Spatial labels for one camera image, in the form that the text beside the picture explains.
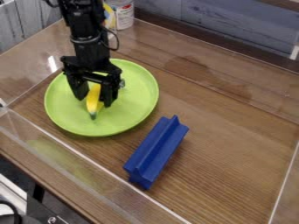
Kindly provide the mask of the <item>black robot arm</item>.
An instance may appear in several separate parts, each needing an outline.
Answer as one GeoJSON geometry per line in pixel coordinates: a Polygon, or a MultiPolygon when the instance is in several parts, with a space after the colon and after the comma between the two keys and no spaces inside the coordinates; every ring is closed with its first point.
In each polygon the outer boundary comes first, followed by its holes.
{"type": "Polygon", "coordinates": [[[63,72],[71,91],[82,101],[90,92],[88,82],[102,86],[98,100],[110,107],[118,99],[123,70],[111,62],[106,9],[103,0],[43,0],[52,8],[60,9],[66,25],[70,27],[70,42],[75,55],[62,56],[63,72]]]}

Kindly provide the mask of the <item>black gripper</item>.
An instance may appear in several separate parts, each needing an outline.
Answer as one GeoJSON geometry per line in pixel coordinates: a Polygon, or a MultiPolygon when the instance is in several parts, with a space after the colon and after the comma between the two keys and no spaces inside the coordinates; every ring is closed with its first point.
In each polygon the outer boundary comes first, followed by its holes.
{"type": "Polygon", "coordinates": [[[75,97],[82,101],[90,92],[88,82],[98,83],[100,84],[99,100],[108,108],[118,98],[123,70],[108,59],[91,65],[84,65],[76,56],[63,56],[60,61],[75,97]]]}

